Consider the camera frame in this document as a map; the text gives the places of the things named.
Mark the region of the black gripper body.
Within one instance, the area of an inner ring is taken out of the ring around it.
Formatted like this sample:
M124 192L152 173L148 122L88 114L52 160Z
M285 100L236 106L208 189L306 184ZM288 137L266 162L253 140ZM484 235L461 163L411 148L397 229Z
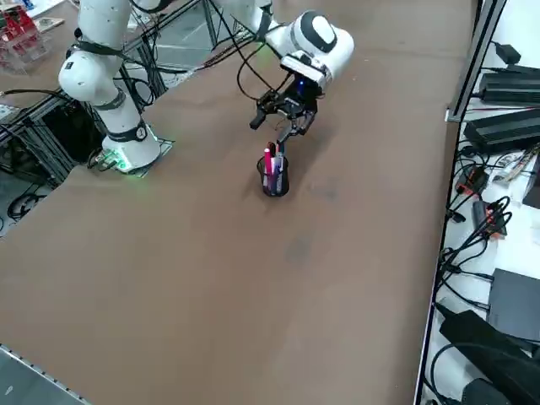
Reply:
M321 89L311 79L296 73L293 82L283 91L284 111L289 117L316 114Z

